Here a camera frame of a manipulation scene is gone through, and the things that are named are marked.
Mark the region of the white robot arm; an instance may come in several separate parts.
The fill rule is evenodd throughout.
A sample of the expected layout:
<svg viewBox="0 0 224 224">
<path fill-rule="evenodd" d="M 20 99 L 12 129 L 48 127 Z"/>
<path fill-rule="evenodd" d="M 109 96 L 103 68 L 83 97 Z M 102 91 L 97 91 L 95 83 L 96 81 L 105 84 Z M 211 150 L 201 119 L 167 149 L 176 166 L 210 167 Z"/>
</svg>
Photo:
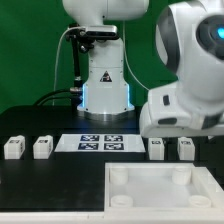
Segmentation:
<svg viewBox="0 0 224 224">
<path fill-rule="evenodd" d="M 89 78 L 78 110 L 113 119 L 133 110 L 123 78 L 123 41 L 106 20 L 143 16 L 149 0 L 62 0 L 89 53 Z M 151 89 L 139 119 L 140 135 L 224 135 L 224 0 L 189 0 L 167 6 L 156 23 L 156 48 L 171 84 Z"/>
</svg>

